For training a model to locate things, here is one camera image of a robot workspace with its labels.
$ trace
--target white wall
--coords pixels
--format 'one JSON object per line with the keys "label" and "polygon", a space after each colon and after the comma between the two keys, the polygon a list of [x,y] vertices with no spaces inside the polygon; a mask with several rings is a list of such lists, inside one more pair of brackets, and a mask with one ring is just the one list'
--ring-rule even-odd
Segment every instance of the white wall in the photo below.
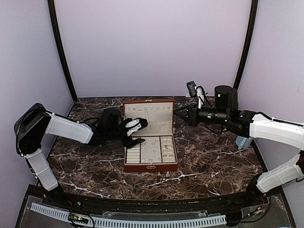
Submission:
{"label": "white wall", "polygon": [[210,95],[233,85],[251,0],[56,1],[79,97]]}
{"label": "white wall", "polygon": [[[260,1],[251,48],[239,89],[240,109],[304,122],[304,1]],[[257,140],[268,169],[298,149]],[[303,227],[304,182],[284,186],[297,227]]]}
{"label": "white wall", "polygon": [[[36,181],[15,150],[14,123],[34,103],[67,114],[72,98],[57,54],[48,2],[0,1],[0,224],[15,227],[28,184]],[[53,137],[43,142],[48,153]]]}

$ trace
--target light blue object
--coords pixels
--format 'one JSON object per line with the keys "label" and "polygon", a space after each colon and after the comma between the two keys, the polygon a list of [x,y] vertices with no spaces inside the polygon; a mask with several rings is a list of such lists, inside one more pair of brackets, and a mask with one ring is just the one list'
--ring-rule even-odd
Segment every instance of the light blue object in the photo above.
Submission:
{"label": "light blue object", "polygon": [[238,149],[247,149],[248,146],[251,144],[252,138],[245,138],[238,136],[236,139],[236,144],[238,145]]}

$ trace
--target marble table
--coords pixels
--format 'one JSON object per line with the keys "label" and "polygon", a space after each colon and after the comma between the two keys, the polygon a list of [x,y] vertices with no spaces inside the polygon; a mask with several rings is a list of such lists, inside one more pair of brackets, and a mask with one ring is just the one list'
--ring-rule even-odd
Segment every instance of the marble table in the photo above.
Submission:
{"label": "marble table", "polygon": [[[193,102],[185,97],[162,98],[173,98],[176,107]],[[69,118],[82,121],[99,117],[108,107],[122,111],[122,101],[141,99],[153,98],[79,99]],[[181,200],[241,192],[254,175],[262,172],[253,148],[238,150],[234,134],[224,131],[216,135],[204,124],[189,127],[179,118],[175,122],[176,172],[124,172],[121,141],[91,147],[58,137],[48,162],[66,192],[125,200]]]}

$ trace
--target open jewelry box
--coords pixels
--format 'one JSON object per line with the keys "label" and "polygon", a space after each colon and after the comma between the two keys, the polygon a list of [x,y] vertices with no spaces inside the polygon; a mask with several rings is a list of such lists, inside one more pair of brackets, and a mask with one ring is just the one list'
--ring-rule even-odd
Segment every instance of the open jewelry box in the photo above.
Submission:
{"label": "open jewelry box", "polygon": [[125,148],[125,172],[176,171],[178,161],[173,138],[174,100],[140,100],[123,102],[125,118],[145,118],[148,126],[132,134],[144,142]]}

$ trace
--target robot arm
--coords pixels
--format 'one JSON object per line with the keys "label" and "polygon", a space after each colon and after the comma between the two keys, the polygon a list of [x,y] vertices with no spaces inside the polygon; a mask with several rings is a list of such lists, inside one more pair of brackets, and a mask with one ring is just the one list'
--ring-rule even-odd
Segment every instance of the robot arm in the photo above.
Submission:
{"label": "robot arm", "polygon": [[96,119],[93,124],[74,122],[37,103],[15,123],[17,153],[26,158],[32,173],[47,191],[58,187],[58,182],[42,153],[41,141],[45,134],[92,146],[106,145],[108,140],[122,140],[124,146],[131,148],[142,141],[132,140],[131,134],[148,125],[142,118],[122,120],[121,113],[112,108],[105,109]]}
{"label": "robot arm", "polygon": [[261,112],[240,111],[237,98],[236,89],[221,85],[215,88],[215,107],[187,105],[173,112],[190,126],[197,126],[199,123],[222,124],[227,130],[242,137],[269,139],[301,150],[279,167],[255,176],[247,187],[247,192],[252,197],[304,177],[304,125],[270,118]]}

